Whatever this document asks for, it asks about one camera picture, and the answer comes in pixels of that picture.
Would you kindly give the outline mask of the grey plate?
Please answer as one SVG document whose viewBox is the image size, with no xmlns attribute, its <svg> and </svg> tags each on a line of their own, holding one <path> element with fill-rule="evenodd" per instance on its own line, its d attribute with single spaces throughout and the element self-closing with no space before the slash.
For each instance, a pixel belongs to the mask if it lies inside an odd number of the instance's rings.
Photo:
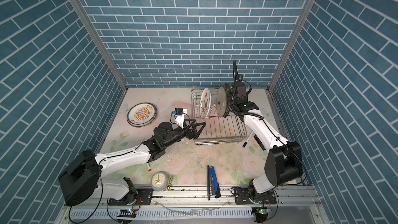
<svg viewBox="0 0 398 224">
<path fill-rule="evenodd" d="M 217 93 L 216 111 L 220 118 L 228 116 L 227 91 L 224 86 L 220 87 Z"/>
</svg>

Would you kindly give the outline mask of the watermelon pattern plate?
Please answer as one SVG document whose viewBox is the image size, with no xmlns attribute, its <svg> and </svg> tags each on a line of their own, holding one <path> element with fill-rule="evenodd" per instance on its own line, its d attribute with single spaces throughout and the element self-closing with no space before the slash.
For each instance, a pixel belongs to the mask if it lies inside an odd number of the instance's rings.
<svg viewBox="0 0 398 224">
<path fill-rule="evenodd" d="M 205 119 L 211 108 L 211 93 L 208 88 L 205 88 L 202 92 L 200 99 L 200 117 Z"/>
</svg>

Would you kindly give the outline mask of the brown patterned plate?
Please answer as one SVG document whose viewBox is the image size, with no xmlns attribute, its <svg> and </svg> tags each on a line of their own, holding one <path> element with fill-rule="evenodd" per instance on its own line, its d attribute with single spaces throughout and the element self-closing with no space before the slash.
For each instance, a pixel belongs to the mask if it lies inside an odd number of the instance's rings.
<svg viewBox="0 0 398 224">
<path fill-rule="evenodd" d="M 157 108 L 151 103 L 140 103 L 132 107 L 127 114 L 127 122 L 133 127 L 144 127 L 157 117 Z"/>
</svg>

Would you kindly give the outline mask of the black plate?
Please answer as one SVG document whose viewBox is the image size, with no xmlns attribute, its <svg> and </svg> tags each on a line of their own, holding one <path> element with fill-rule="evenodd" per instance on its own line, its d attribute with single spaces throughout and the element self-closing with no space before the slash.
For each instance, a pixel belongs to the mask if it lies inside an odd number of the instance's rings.
<svg viewBox="0 0 398 224">
<path fill-rule="evenodd" d="M 227 118 L 230 113 L 230 105 L 231 105 L 231 101 L 232 101 L 232 89 L 229 84 L 225 84 L 223 87 L 226 91 L 226 110 L 224 112 L 223 117 Z"/>
</svg>

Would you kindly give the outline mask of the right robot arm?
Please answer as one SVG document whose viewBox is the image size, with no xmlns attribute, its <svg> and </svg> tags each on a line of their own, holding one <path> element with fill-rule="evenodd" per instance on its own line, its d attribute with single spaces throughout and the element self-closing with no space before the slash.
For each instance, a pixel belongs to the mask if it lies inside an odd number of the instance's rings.
<svg viewBox="0 0 398 224">
<path fill-rule="evenodd" d="M 230 110 L 255 134 L 259 146 L 267 151 L 264 173 L 249 182 L 253 202 L 263 201 L 274 188 L 303 175 L 302 153 L 298 142 L 290 142 L 263 117 L 254 102 L 248 100 L 243 82 L 234 81 L 228 101 Z"/>
</svg>

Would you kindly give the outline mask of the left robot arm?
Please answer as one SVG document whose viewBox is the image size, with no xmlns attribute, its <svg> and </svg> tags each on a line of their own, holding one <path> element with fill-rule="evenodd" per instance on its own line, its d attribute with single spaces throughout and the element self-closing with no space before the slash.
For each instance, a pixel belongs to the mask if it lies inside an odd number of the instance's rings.
<svg viewBox="0 0 398 224">
<path fill-rule="evenodd" d="M 130 179 L 104 182 L 103 177 L 121 169 L 153 162 L 166 149 L 182 139 L 196 140 L 206 124 L 193 121 L 185 128 L 173 128 L 162 122 L 153 136 L 136 147 L 109 153 L 81 152 L 58 177 L 67 206 L 76 206 L 91 198 L 111 198 L 124 205 L 135 201 L 135 187 Z"/>
</svg>

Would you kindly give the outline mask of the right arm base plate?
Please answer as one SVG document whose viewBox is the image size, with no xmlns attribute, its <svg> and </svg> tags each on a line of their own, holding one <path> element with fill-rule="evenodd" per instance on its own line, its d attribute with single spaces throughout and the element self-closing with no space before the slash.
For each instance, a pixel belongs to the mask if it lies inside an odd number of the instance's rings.
<svg viewBox="0 0 398 224">
<path fill-rule="evenodd" d="M 230 192 L 234 197 L 235 204 L 248 205 L 248 204 L 276 204 L 277 199 L 273 190 L 258 194 L 254 188 L 248 187 L 231 187 Z"/>
</svg>

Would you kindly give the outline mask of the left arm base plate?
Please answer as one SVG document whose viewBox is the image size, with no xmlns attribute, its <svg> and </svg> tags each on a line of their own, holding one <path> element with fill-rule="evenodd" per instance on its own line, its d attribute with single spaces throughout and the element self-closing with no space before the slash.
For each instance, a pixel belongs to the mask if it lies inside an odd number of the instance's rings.
<svg viewBox="0 0 398 224">
<path fill-rule="evenodd" d="M 127 205 L 150 205 L 152 200 L 153 190 L 151 188 L 143 188 L 130 190 L 120 200 L 109 199 L 110 206 L 127 206 Z"/>
</svg>

